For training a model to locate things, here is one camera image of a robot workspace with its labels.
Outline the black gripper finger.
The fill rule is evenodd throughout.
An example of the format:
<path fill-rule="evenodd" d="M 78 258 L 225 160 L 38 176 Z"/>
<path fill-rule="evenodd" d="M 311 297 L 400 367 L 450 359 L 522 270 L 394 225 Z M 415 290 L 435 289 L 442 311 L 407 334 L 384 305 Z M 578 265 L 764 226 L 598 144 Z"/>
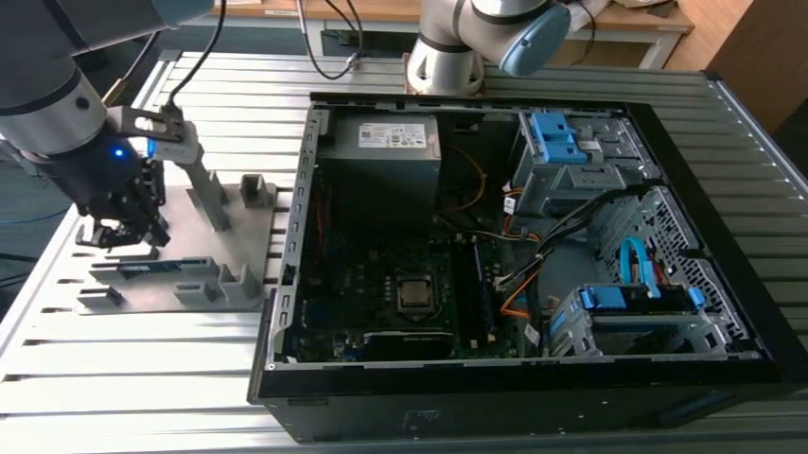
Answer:
<path fill-rule="evenodd" d="M 126 243 L 126 209 L 124 207 L 112 207 L 97 217 L 85 207 L 78 207 L 77 212 L 84 218 L 74 236 L 74 243 L 78 246 L 108 249 Z"/>
<path fill-rule="evenodd" d="M 167 223 L 160 214 L 160 207 L 165 198 L 153 195 L 147 188 L 133 189 L 133 215 L 130 216 L 143 239 L 152 246 L 163 247 L 168 244 L 171 236 L 167 232 Z"/>

